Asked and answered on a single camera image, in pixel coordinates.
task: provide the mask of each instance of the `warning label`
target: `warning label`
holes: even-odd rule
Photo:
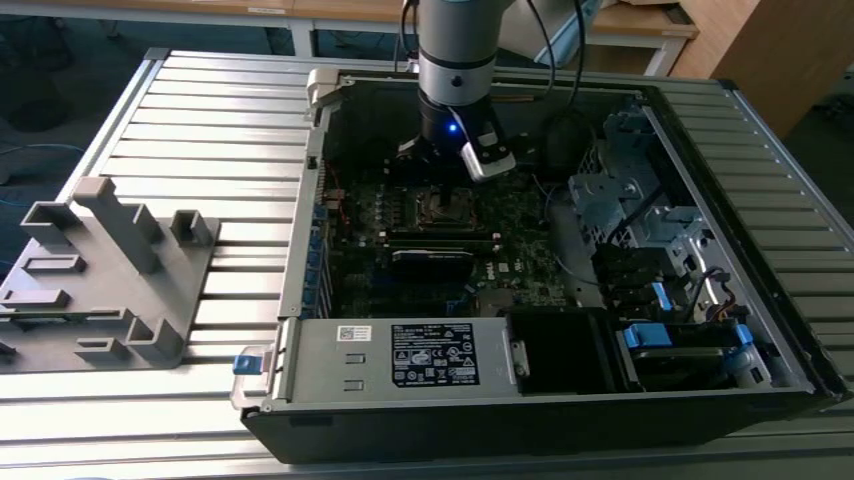
[[[472,323],[393,325],[392,362],[401,388],[480,385]]]

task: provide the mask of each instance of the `blue latch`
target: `blue latch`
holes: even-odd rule
[[[664,323],[636,323],[624,330],[629,348],[670,347],[670,334]]]
[[[254,355],[238,355],[231,371],[235,375],[261,375],[265,359]]]
[[[741,323],[736,325],[736,335],[738,335],[738,341],[742,342],[742,345],[750,345],[753,343],[753,333],[750,333],[748,325],[742,325]]]
[[[668,291],[665,290],[665,285],[662,282],[653,282],[653,290],[656,291],[656,295],[658,296],[658,303],[662,306],[662,310],[669,312],[673,310],[673,304],[670,303],[670,298],[668,298]]]

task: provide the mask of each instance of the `wooden table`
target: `wooden table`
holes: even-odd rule
[[[0,0],[0,14],[287,28],[297,56],[314,57],[318,30],[396,33],[401,0]],[[600,12],[588,42],[654,49],[645,74],[668,75],[697,34],[661,8],[618,4]]]

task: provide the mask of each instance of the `small white label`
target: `small white label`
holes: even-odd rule
[[[271,15],[285,15],[285,9],[282,8],[258,8],[250,7],[247,8],[250,13],[267,13]]]
[[[338,326],[339,342],[370,342],[372,327],[369,325],[339,325]]]

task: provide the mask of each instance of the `circuit board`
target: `circuit board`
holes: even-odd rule
[[[514,305],[568,305],[530,174],[465,187],[404,186],[370,169],[333,177],[343,179],[326,190],[335,317],[492,317]]]

